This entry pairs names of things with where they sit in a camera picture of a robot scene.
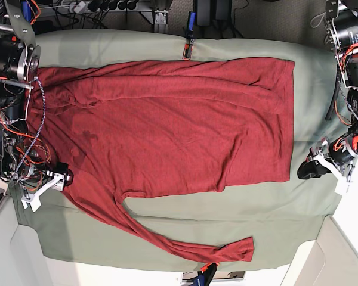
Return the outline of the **robot arm image left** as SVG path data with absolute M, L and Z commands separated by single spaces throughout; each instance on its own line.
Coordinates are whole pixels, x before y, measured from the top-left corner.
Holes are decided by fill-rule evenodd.
M 36 133 L 27 125 L 33 83 L 41 84 L 36 75 L 41 49 L 33 31 L 40 15 L 36 1 L 0 1 L 0 180 L 19 184 L 23 207 L 34 212 L 45 191 L 62 191 L 73 179 L 67 164 L 51 165 L 48 145 L 39 137 L 45 95 Z

